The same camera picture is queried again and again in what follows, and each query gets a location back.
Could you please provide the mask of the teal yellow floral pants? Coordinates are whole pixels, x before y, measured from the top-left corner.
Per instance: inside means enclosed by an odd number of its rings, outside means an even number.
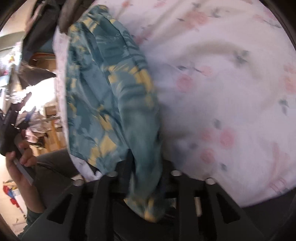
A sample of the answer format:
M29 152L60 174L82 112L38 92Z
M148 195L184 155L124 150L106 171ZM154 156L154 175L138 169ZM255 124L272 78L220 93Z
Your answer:
M96 5L69 29L66 106L69 152L102 174L132 153L126 204L147 221L170 201L163 170L159 105L147 62L129 31Z

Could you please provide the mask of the white floral bed sheet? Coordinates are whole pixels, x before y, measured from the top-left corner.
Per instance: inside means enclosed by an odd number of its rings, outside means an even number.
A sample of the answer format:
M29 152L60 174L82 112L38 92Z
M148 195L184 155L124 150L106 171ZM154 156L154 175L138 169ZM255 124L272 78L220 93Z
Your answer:
M295 49L260 1L95 1L145 54L165 157L241 206L295 189Z

